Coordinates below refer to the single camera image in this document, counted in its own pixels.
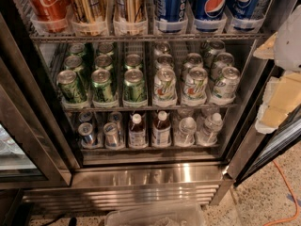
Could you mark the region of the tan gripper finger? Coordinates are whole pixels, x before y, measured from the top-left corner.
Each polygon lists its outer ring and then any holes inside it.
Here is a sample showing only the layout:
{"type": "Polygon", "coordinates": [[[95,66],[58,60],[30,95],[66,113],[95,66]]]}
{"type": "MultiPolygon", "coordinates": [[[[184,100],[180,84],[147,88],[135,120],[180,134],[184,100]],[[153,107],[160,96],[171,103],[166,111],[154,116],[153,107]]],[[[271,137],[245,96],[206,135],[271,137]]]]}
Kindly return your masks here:
{"type": "Polygon", "coordinates": [[[285,72],[268,81],[259,107],[255,128],[261,134],[271,134],[301,104],[301,73],[285,72]]]}
{"type": "Polygon", "coordinates": [[[277,33],[274,33],[264,44],[255,50],[253,56],[259,59],[273,59],[275,56],[274,46],[276,38],[277,33]]]}

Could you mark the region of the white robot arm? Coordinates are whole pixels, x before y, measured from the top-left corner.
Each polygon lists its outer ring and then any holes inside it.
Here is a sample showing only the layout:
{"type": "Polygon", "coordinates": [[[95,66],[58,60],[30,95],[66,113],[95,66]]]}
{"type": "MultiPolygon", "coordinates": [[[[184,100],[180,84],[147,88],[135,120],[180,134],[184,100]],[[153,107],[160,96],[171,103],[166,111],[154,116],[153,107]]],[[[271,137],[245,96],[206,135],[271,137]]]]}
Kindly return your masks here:
{"type": "Polygon", "coordinates": [[[284,70],[280,78],[272,76],[265,87],[255,128],[270,134],[301,104],[301,6],[298,6],[253,54],[273,59],[284,70]]]}

